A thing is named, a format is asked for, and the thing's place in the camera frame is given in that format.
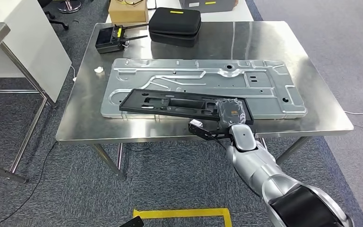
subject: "black object on floor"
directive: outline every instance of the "black object on floor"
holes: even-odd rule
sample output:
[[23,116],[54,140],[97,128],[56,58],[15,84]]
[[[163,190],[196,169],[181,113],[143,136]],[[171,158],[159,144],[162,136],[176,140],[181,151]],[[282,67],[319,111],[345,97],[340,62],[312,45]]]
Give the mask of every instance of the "black object on floor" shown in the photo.
[[[45,6],[47,6],[52,0],[38,0],[38,3],[40,4],[41,8],[44,8]],[[65,24],[64,22],[61,21],[57,21],[54,20],[55,16],[53,14],[51,14],[49,11],[44,11],[45,15],[48,15],[49,19],[49,23],[51,24],[57,24],[57,25],[62,25],[63,29],[68,30],[69,26],[67,24]]]
[[120,227],[143,227],[143,226],[144,226],[143,220],[140,218],[140,216],[137,216],[132,220],[124,223]]
[[196,10],[159,7],[149,21],[149,36],[158,43],[193,47],[201,27]]

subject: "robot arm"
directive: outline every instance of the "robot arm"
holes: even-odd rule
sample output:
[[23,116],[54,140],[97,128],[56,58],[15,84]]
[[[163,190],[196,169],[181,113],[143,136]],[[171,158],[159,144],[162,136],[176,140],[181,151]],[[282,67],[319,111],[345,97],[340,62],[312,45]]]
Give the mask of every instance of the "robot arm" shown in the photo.
[[286,175],[254,139],[248,125],[234,124],[229,133],[232,145],[227,147],[227,157],[242,180],[263,199],[275,227],[354,226],[324,191]]
[[227,156],[242,180],[263,199],[275,227],[354,227],[330,196],[283,173],[275,158],[254,139],[246,125],[253,123],[246,99],[133,89],[119,109],[218,121],[217,130],[209,131],[193,120],[189,132],[205,140],[231,139]]

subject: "aluminum plate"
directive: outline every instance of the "aluminum plate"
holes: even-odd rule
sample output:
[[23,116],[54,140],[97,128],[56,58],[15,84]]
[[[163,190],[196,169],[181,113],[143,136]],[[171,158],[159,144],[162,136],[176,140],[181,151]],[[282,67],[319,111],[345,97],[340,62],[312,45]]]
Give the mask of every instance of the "aluminum plate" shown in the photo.
[[133,88],[247,98],[254,119],[299,118],[303,99],[282,61],[116,59],[101,106],[110,118],[169,118],[122,112]]

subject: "yellow tape marking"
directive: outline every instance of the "yellow tape marking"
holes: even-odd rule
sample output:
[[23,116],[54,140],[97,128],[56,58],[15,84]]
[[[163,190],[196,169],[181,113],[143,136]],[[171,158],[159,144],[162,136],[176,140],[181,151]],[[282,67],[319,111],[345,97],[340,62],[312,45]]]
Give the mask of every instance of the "yellow tape marking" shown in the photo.
[[120,35],[121,35],[121,27],[118,30],[118,38],[120,37]]
[[192,209],[192,210],[133,210],[133,218],[140,216],[141,219],[151,218],[188,218],[223,216],[225,227],[232,227],[232,220],[228,208]]

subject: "white table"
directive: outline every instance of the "white table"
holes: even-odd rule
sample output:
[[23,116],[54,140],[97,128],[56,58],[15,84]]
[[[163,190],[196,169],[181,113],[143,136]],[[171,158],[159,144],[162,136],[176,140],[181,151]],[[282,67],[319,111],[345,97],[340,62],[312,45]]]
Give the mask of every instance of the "white table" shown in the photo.
[[[148,9],[156,7],[166,7],[166,8],[174,8],[181,9],[179,0],[148,0],[147,5]],[[148,17],[151,19],[152,15],[155,13],[155,10],[148,11]],[[233,8],[232,11],[228,12],[217,12],[217,13],[201,13],[201,21],[202,22],[237,22],[237,21],[254,21],[252,19],[251,13],[248,10],[247,4],[245,0],[239,0],[237,6]],[[106,19],[107,23],[111,23],[111,18],[108,15]]]
[[10,170],[0,175],[25,183],[16,175],[19,162],[41,113],[56,100],[71,61],[37,0],[0,0],[0,78],[26,78],[35,90],[0,90],[1,93],[39,93],[43,101],[26,132]]
[[[71,61],[37,0],[0,0],[0,22],[10,28],[3,40],[48,97],[56,102]],[[0,49],[0,78],[23,73]]]

